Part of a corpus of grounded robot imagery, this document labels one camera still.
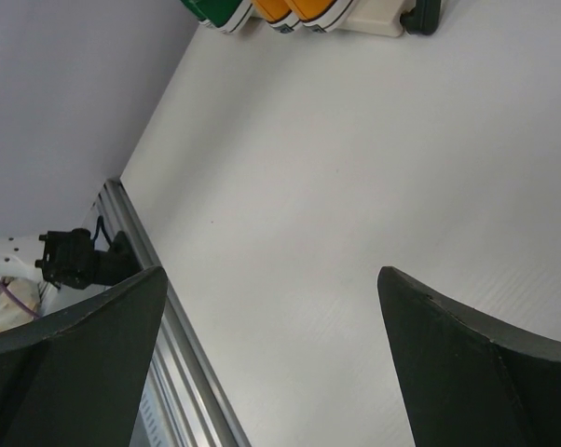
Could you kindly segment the green sneaker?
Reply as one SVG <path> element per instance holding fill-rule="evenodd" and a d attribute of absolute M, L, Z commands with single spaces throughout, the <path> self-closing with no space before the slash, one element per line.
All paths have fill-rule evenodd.
<path fill-rule="evenodd" d="M 250 18 L 250 0 L 182 0 L 201 25 L 223 34 L 234 34 Z"/>

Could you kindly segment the orange sneaker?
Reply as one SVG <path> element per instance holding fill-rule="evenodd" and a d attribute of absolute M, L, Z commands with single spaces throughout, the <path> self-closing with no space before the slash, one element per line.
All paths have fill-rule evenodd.
<path fill-rule="evenodd" d="M 286 0 L 302 24 L 314 33 L 336 29 L 358 4 L 357 0 Z"/>
<path fill-rule="evenodd" d="M 289 34 L 302 22 L 284 0 L 252 0 L 259 16 L 276 32 Z"/>

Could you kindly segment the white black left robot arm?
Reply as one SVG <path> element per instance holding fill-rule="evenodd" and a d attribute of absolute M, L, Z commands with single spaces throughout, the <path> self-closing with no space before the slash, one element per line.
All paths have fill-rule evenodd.
<path fill-rule="evenodd" d="M 110 236 L 102 219 L 92 231 L 0 237 L 0 332 L 41 318 L 48 291 L 112 287 L 139 271 L 126 234 Z"/>

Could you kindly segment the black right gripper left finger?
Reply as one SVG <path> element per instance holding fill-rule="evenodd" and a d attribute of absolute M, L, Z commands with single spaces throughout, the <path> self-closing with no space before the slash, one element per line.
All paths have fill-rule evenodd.
<path fill-rule="evenodd" d="M 163 268 L 0 333 L 0 446 L 127 446 L 167 298 Z"/>

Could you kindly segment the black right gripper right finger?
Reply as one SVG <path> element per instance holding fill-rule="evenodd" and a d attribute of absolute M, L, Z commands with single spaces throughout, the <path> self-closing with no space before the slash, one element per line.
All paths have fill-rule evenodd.
<path fill-rule="evenodd" d="M 561 342 L 394 267 L 377 290 L 417 446 L 561 446 Z"/>

